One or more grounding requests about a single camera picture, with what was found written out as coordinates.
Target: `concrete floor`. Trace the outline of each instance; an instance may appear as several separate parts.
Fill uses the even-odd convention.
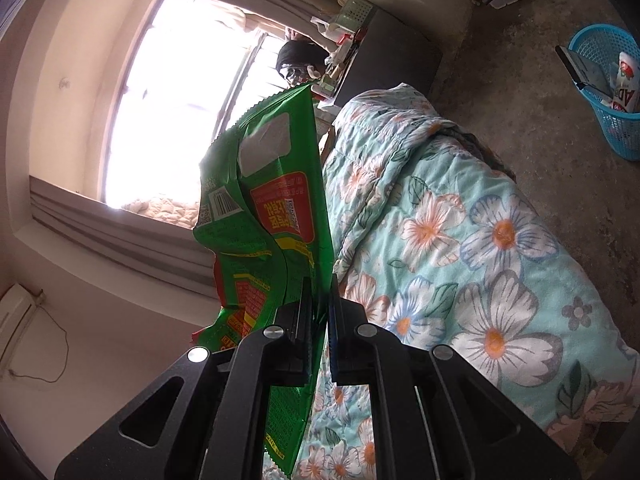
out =
[[[511,166],[640,350],[640,163],[611,151],[554,51],[591,23],[622,25],[608,0],[474,9],[454,75],[433,104]]]

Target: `bright window light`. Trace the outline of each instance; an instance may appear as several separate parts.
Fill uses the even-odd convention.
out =
[[[212,0],[162,3],[135,55],[114,120],[105,182],[109,206],[159,196],[197,202],[198,165],[216,126],[233,124],[286,87],[274,69],[284,42],[223,22],[228,20]],[[225,114],[234,86],[241,90]],[[218,125],[221,118],[225,123]]]

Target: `white label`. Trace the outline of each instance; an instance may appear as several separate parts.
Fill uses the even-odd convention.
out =
[[[293,206],[293,199],[286,198],[284,199],[284,205],[287,209],[287,216],[289,217],[289,223],[296,229],[296,231],[300,232],[300,226],[298,225],[298,215],[296,215],[296,208]]]
[[[290,151],[289,114],[284,112],[242,139],[238,166],[242,176],[249,176]]]
[[[214,221],[221,220],[242,211],[242,208],[231,198],[231,195],[229,195],[224,186],[209,193],[209,202],[211,204]]]

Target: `floral blanket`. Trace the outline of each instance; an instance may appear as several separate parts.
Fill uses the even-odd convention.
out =
[[[451,345],[567,452],[590,424],[628,422],[638,354],[514,181],[407,85],[359,95],[335,126],[324,179],[344,296],[405,344]],[[375,476],[368,389],[332,383],[325,352],[292,478]],[[268,458],[264,478],[281,478]]]

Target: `orange flower center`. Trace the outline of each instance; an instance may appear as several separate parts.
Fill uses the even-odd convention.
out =
[[[484,336],[484,351],[491,359],[499,359],[504,354],[504,337],[499,330],[490,328]]]
[[[360,181],[364,178],[365,171],[364,168],[355,168],[351,176],[349,177],[349,187],[358,188],[360,187]]]
[[[494,227],[494,244],[503,251],[516,243],[516,229],[511,220],[500,220]]]
[[[373,442],[367,442],[364,447],[364,461],[367,465],[376,465],[376,448]]]
[[[342,404],[342,401],[344,400],[344,392],[342,391],[342,388],[336,388],[334,390],[334,399],[336,404]]]
[[[408,317],[403,317],[398,323],[396,323],[396,330],[400,335],[406,335],[409,332],[409,327],[411,326],[411,319]]]
[[[417,243],[422,246],[428,245],[438,235],[438,230],[432,224],[418,224],[416,231]]]

